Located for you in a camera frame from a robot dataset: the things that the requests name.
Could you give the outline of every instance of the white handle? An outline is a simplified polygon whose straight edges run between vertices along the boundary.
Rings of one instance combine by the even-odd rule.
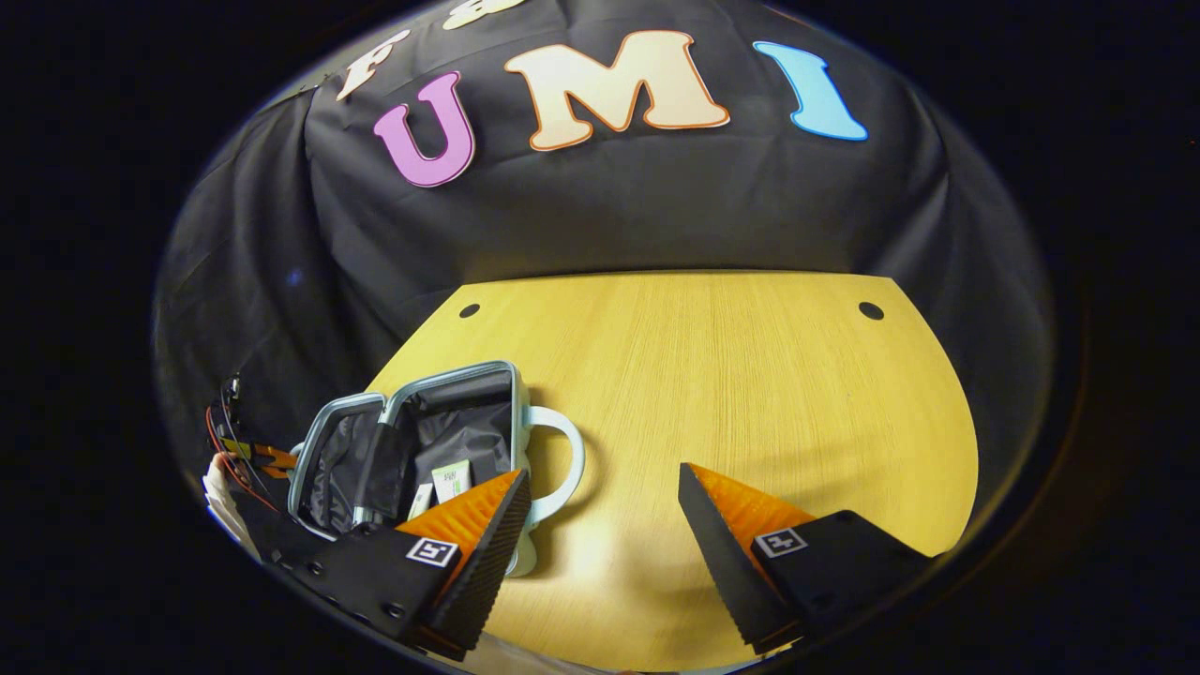
[[[571,442],[571,470],[566,473],[566,480],[563,480],[563,484],[553,492],[533,501],[533,504],[529,507],[529,516],[526,519],[526,525],[532,527],[563,508],[566,500],[571,498],[571,495],[575,494],[575,489],[580,486],[580,480],[583,479],[584,455],[583,436],[580,435],[580,430],[563,413],[541,406],[529,406],[528,419],[530,425],[558,429]]]

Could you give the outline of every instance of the letter m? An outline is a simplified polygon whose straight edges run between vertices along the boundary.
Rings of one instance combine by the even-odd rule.
[[[612,66],[565,44],[551,44],[509,59],[504,70],[521,73],[529,85],[538,132],[534,150],[557,150],[592,137],[592,125],[575,119],[575,98],[613,131],[634,119],[637,95],[650,95],[646,124],[658,129],[704,129],[730,121],[730,112],[708,95],[688,46],[690,35],[643,30],[625,36]]]

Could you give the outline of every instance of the wooden table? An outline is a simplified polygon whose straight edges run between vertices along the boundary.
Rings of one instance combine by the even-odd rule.
[[[504,581],[486,626],[535,652],[659,671],[754,658],[676,500],[680,461],[817,516],[854,509],[926,555],[954,545],[971,512],[966,398],[888,279],[660,271],[463,286],[371,390],[491,359],[515,363],[532,401],[566,414],[587,444],[580,489],[533,533],[538,569]],[[539,430],[528,454],[534,496],[548,494],[566,440]]]

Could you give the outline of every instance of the blue letter i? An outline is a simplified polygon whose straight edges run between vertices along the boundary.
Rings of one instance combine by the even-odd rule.
[[[821,56],[774,42],[755,42],[754,48],[775,59],[792,84],[800,104],[792,113],[796,126],[830,138],[866,139],[866,127],[850,117],[846,103],[826,73],[826,62]]]

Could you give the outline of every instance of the black cloth backdrop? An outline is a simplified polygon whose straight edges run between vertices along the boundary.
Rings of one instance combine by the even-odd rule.
[[[980,500],[1033,440],[1052,366],[1052,299],[1001,179],[912,84],[827,31],[751,1],[527,0],[452,31],[457,2],[397,22],[412,34],[346,101],[344,66],[248,120],[181,210],[160,271],[158,396],[186,472],[204,471],[203,408],[240,370],[262,440],[300,441],[319,407],[360,392],[460,285],[662,268],[818,270],[893,277],[962,382]],[[622,38],[670,29],[731,121],[614,132],[538,153],[523,77],[503,64],[565,43],[611,64]],[[751,43],[820,55],[869,130],[804,132],[779,66]],[[364,41],[366,53],[376,41]],[[445,139],[416,92],[462,73],[475,157],[433,189],[407,183],[373,125],[408,103],[419,147]]]

